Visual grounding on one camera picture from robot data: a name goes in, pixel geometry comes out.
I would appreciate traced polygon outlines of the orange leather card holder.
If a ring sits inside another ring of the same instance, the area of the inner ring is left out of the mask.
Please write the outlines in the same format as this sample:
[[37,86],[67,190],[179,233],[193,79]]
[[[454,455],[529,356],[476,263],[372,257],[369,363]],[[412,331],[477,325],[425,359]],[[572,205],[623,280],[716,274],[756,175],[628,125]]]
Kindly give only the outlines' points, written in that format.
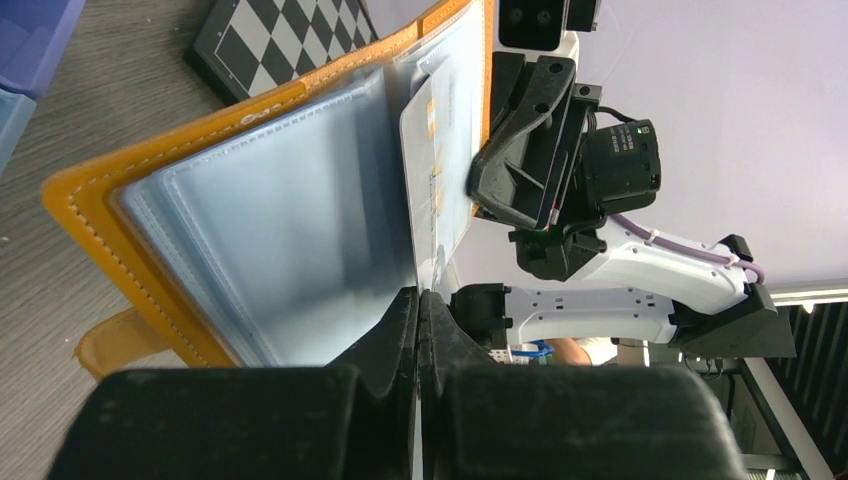
[[369,331],[418,288],[401,112],[423,65],[457,60],[480,82],[480,151],[494,9],[441,1],[275,89],[52,175],[46,210],[130,303],[79,340],[80,365],[102,379],[168,350],[192,367],[324,365]]

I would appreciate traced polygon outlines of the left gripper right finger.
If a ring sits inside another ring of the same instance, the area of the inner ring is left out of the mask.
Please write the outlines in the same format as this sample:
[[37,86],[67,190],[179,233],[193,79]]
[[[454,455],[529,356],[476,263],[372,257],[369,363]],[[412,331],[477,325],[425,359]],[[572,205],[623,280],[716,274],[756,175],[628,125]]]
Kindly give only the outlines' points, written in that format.
[[501,367],[456,323],[442,297],[419,305],[419,390],[426,479],[488,479],[503,401]]

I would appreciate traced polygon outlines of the white patterned credit card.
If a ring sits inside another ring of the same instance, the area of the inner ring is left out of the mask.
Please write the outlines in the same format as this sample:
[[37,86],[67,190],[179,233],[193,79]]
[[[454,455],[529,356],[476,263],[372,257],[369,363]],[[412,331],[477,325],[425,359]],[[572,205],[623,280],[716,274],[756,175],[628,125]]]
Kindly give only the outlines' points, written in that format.
[[433,290],[466,233],[471,160],[480,148],[480,82],[457,60],[427,74],[399,119],[418,289]]

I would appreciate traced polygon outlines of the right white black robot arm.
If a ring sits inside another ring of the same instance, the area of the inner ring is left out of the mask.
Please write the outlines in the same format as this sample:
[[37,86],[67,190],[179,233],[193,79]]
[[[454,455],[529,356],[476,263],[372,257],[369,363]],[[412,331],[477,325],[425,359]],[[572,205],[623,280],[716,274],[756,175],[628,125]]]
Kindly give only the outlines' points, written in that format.
[[711,361],[796,353],[746,240],[704,244],[640,226],[630,211],[661,188],[656,129],[614,111],[569,58],[497,52],[491,136],[467,190],[481,217],[508,227],[518,266],[560,291],[502,283],[459,289],[449,308],[485,347],[520,354],[557,337],[665,344]]

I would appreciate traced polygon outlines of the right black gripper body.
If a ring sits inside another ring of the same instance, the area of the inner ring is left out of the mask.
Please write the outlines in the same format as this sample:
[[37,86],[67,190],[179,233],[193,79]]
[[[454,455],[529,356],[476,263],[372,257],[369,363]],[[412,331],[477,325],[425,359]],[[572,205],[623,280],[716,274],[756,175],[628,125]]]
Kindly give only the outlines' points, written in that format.
[[496,52],[492,67],[490,137],[466,189],[483,218],[545,230],[561,209],[602,88],[577,82],[571,58]]

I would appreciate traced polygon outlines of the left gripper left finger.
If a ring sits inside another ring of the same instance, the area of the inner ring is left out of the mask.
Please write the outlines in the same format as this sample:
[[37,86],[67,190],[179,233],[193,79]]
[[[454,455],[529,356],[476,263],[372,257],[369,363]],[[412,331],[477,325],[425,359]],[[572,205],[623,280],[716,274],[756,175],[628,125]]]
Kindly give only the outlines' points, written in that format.
[[400,289],[377,324],[328,364],[356,372],[345,479],[412,477],[418,306],[416,288]]

